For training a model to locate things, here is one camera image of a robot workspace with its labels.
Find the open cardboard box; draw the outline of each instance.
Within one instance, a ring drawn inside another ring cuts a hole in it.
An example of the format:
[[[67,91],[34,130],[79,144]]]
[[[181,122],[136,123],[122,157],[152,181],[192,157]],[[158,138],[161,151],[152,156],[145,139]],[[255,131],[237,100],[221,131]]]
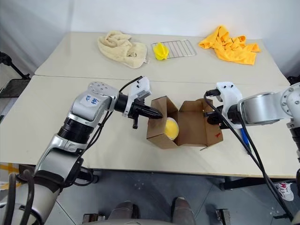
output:
[[[172,149],[178,146],[207,147],[223,140],[219,125],[211,125],[204,117],[204,112],[212,109],[204,99],[196,101],[184,101],[179,111],[173,102],[167,97],[152,100],[151,107],[158,109],[163,118],[149,119],[147,139],[161,149]],[[172,141],[165,135],[167,117],[175,119],[179,126],[179,134]]]

